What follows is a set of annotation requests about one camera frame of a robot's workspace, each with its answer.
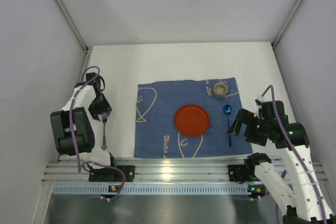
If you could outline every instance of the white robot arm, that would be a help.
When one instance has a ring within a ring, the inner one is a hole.
[[[95,73],[88,73],[87,79],[91,79]],[[60,154],[73,156],[76,154],[71,135],[69,111],[72,105],[73,130],[76,134],[79,156],[84,161],[91,161],[92,167],[102,169],[95,163],[115,166],[113,156],[101,149],[95,142],[95,134],[89,122],[89,117],[100,120],[99,116],[111,113],[111,107],[101,92],[100,76],[91,84],[85,82],[76,84],[73,95],[67,104],[60,110],[50,115],[52,132],[54,134],[56,149]]]
[[[241,125],[246,124],[246,141],[265,146],[267,140],[271,140],[275,144],[285,163],[293,190],[275,171],[266,154],[248,156],[245,167],[266,186],[279,206],[284,224],[336,223],[312,166],[305,128],[300,123],[288,122],[284,104],[274,100],[270,87],[273,101],[264,102],[259,96],[256,100],[257,113],[239,110],[227,133],[238,135]]]

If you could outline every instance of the spoon handle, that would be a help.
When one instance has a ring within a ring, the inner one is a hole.
[[[227,125],[230,128],[230,121],[229,118],[227,119]],[[232,147],[232,142],[231,142],[231,135],[229,135],[229,146]]]

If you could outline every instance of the white wall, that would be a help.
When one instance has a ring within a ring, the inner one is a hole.
[[[83,51],[53,0],[0,0],[0,218],[29,223],[56,150],[49,115],[72,94]]]
[[[313,156],[336,195],[336,0],[305,0],[278,53]]]
[[[273,41],[295,0],[63,0],[89,45]]]

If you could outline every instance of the fork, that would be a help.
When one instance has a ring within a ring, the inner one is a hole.
[[[106,138],[105,138],[105,125],[107,123],[107,114],[104,113],[103,115],[101,115],[101,121],[103,122],[103,143],[101,145],[101,148],[103,150],[106,150],[107,146],[106,146]]]

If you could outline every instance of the blue spoon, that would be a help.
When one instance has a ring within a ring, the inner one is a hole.
[[[231,115],[231,106],[229,104],[225,105],[223,107],[223,112],[224,114],[226,115],[227,117],[227,125],[228,125],[228,128],[230,128],[230,120],[229,120],[229,117]],[[229,146],[232,147],[232,142],[231,142],[231,136],[229,135]]]

